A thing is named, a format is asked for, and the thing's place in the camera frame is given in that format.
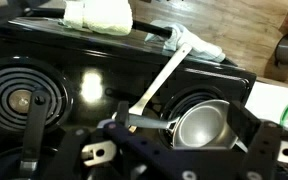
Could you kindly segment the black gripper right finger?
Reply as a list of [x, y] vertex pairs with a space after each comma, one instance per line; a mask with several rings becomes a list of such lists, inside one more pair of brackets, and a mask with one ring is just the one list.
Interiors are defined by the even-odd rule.
[[246, 147], [251, 144], [261, 125], [261, 121], [239, 101], [230, 102], [227, 122]]

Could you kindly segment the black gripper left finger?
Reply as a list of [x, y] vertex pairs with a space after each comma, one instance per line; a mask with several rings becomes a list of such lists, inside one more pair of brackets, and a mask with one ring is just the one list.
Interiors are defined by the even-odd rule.
[[20, 160], [23, 174], [31, 174], [37, 169], [49, 104], [50, 95], [45, 90], [31, 94]]

